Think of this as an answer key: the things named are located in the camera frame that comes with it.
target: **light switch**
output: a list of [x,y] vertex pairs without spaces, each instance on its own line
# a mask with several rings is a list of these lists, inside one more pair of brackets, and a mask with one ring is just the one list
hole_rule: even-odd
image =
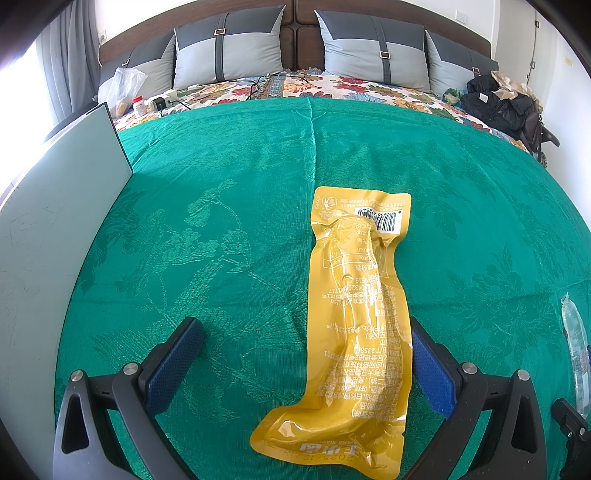
[[468,23],[468,16],[459,10],[456,10],[456,20],[466,25]]

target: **gray curtain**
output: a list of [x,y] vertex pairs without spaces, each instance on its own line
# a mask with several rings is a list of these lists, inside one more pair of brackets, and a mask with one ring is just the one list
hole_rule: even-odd
[[95,0],[74,0],[35,41],[57,125],[99,89]]

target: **green bedspread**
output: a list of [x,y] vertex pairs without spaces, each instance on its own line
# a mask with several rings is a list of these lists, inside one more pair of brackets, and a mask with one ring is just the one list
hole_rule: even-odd
[[[550,405],[574,402],[560,298],[569,292],[591,332],[591,234],[532,157],[435,115],[330,99],[211,106],[121,140],[134,175],[74,289],[56,409],[72,370],[115,372],[195,316],[206,328],[203,352],[158,421],[201,480],[362,478],[259,455],[249,436],[304,392],[315,188],[409,192],[395,263],[411,314],[459,361],[489,374],[530,372],[557,478],[566,449]],[[402,473],[441,420],[414,385]],[[120,420],[116,428],[148,478]]]

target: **vacuum-sealed food package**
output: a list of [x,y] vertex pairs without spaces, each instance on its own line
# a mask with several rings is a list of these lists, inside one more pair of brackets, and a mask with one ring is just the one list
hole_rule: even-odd
[[306,390],[261,421],[251,436],[257,452],[349,465],[376,480],[398,475],[413,352],[394,251],[410,206],[408,193],[316,189]]

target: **beige cloth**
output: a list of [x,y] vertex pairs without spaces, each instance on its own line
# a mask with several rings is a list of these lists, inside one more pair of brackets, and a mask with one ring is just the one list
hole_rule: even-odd
[[498,70],[493,70],[491,72],[491,75],[501,87],[496,92],[494,92],[494,94],[498,98],[500,98],[501,100],[512,100],[513,98],[517,97],[517,95],[519,95],[520,93],[522,95],[527,95],[534,102],[535,111],[537,113],[542,113],[542,110],[544,109],[542,107],[542,103],[540,102],[540,99],[536,97],[534,91],[530,88],[529,85],[527,85],[526,83],[514,82],[507,75],[499,72]]

